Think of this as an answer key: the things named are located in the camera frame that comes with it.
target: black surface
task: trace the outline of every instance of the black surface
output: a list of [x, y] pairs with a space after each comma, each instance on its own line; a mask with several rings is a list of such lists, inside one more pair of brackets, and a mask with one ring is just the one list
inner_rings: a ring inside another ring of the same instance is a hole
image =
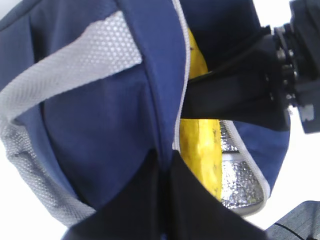
[[168, 171], [151, 152], [131, 182], [63, 240], [267, 240], [225, 208], [174, 151]]
[[[305, 201], [277, 221], [277, 223], [286, 226], [303, 239], [310, 237], [320, 240], [320, 202]], [[278, 225], [272, 225], [266, 232], [275, 240], [299, 239]]]

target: black fabric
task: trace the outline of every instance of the black fabric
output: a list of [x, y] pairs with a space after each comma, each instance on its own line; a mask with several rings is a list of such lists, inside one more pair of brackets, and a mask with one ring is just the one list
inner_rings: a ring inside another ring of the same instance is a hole
[[[297, 233], [303, 239], [320, 240], [320, 202], [305, 201], [277, 221]], [[275, 240], [298, 240], [299, 238], [280, 225], [272, 225], [266, 232]]]
[[158, 174], [157, 155], [151, 151], [128, 185], [63, 240], [158, 240]]
[[151, 151], [131, 182], [63, 240], [267, 240], [266, 234], [225, 208], [174, 151], [160, 171]]
[[266, 240], [266, 234], [216, 200], [173, 153], [171, 200], [174, 240]]
[[252, 0], [180, 0], [209, 70], [261, 29]]

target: blue fabric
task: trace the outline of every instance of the blue fabric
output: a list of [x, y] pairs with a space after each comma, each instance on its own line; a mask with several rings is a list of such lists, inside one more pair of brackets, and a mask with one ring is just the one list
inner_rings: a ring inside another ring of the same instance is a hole
[[261, 126], [234, 122], [247, 150], [273, 189], [289, 147], [289, 131], [273, 131]]
[[180, 0], [208, 68], [260, 29], [252, 0]]
[[[118, 5], [143, 64], [43, 105], [44, 122], [63, 172], [96, 209], [127, 184], [150, 149], [157, 149], [160, 164], [168, 166], [184, 84], [185, 43], [173, 4], [119, 0]], [[58, 28], [60, 37], [45, 34], [48, 24], [39, 32], [49, 36], [44, 48], [53, 52], [52, 46], [63, 46], [69, 37], [64, 28]]]
[[171, 0], [117, 0], [143, 56], [154, 101], [160, 166], [172, 159], [174, 126], [181, 101], [186, 47]]
[[[12, 79], [34, 64], [34, 51], [28, 16], [18, 17], [10, 27], [0, 31], [0, 90]], [[24, 115], [28, 121], [21, 123], [29, 131], [34, 151], [42, 166], [58, 185], [75, 196], [74, 190], [61, 171], [51, 149], [46, 129], [42, 123], [39, 106]]]
[[[251, 0], [181, 3], [212, 64], [260, 27]], [[72, 43], [90, 23], [119, 9], [143, 63], [52, 97], [18, 118], [51, 177], [96, 209], [123, 189], [150, 149], [157, 150], [163, 169], [170, 165], [186, 57], [172, 1], [24, 0], [0, 22], [1, 90], [38, 60]], [[289, 132], [235, 126], [273, 187]]]

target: silver insulated lining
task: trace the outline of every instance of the silver insulated lining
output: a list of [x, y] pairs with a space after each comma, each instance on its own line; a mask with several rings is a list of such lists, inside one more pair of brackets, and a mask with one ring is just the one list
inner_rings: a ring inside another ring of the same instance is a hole
[[222, 147], [222, 204], [240, 215], [250, 214], [264, 201], [256, 176], [238, 152], [224, 123], [220, 122]]

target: screw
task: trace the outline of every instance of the screw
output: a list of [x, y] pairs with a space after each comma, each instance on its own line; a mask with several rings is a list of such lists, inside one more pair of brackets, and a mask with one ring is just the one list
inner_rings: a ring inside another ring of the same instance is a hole
[[292, 49], [289, 50], [289, 56], [291, 58], [293, 58], [295, 56], [295, 53], [294, 53], [294, 51]]

